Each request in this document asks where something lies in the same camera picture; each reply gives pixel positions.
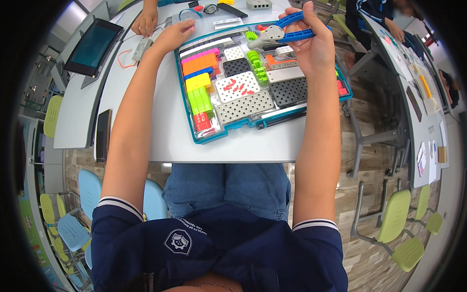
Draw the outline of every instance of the necklace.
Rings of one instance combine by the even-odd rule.
[[[202,284],[197,284],[195,287],[203,287],[203,286],[217,286],[217,287],[222,287],[224,289],[229,290],[230,292],[235,292],[235,290],[227,285],[221,284],[221,283],[211,283],[211,282],[206,282]]]

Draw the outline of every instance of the yellow block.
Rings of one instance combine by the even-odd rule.
[[[186,80],[186,91],[187,92],[190,92],[194,89],[197,89],[203,86],[206,87],[206,90],[208,92],[210,91],[210,87],[212,87],[211,79],[209,78],[208,73],[203,73],[201,75],[197,75],[195,77],[192,77]]]

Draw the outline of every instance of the orange block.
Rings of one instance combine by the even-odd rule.
[[[214,69],[214,74],[220,74],[216,54],[211,53],[186,62],[183,64],[183,75],[186,76],[207,67],[212,67]]]

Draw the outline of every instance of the person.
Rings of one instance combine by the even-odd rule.
[[[447,72],[441,69],[438,72],[451,108],[455,108],[459,104],[459,83],[457,79],[452,78]]]
[[[413,16],[419,20],[424,19],[418,10],[407,0],[347,0],[346,7],[346,25],[367,50],[371,50],[371,37],[365,31],[362,31],[362,29],[367,30],[367,28],[360,17],[360,13],[377,21],[406,47],[412,47],[417,56],[423,56],[423,48],[418,44],[416,37],[406,31],[402,31],[393,21],[394,7],[407,17]],[[347,68],[350,70],[365,54],[362,52],[346,53]],[[380,56],[377,56],[375,60],[384,65],[384,61]]]
[[[143,10],[131,25],[131,30],[139,36],[150,37],[157,26],[159,14],[157,12],[157,3],[159,0],[143,1]]]
[[[279,18],[297,11],[287,8]],[[172,164],[163,191],[171,218],[143,222],[157,70],[193,33],[194,23],[168,26],[159,35],[120,104],[101,199],[92,214],[95,290],[347,291],[334,222],[340,171],[334,43],[312,2],[297,25],[316,36],[289,44],[312,105],[296,159],[293,229],[287,223],[290,181],[282,164]]]

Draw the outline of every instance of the tablet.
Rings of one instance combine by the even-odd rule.
[[[79,40],[64,70],[95,77],[123,27],[96,18]]]

